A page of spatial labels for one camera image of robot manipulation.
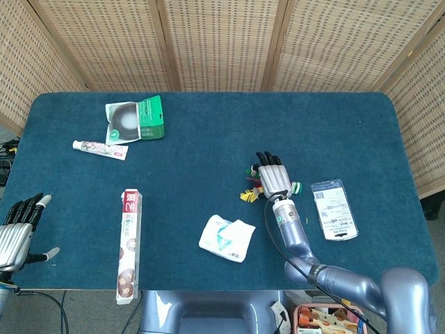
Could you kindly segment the silver and black left robot hand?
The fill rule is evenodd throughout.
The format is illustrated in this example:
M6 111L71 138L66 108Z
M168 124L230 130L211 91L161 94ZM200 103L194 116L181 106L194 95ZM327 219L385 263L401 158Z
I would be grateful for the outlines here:
M25 264L47 262L60 252L59 247L46 253L30 253L33 234L51 195L38 193L32 198L16 202L1 224L1 272L15 273Z

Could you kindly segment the silver and black right robot hand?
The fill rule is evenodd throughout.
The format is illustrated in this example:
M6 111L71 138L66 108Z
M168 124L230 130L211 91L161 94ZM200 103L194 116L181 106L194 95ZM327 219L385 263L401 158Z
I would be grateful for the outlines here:
M256 156L260 162L257 171L265 196L270 199L275 199L278 196L290 198L292 195L291 181L281 159L270 152L257 152Z

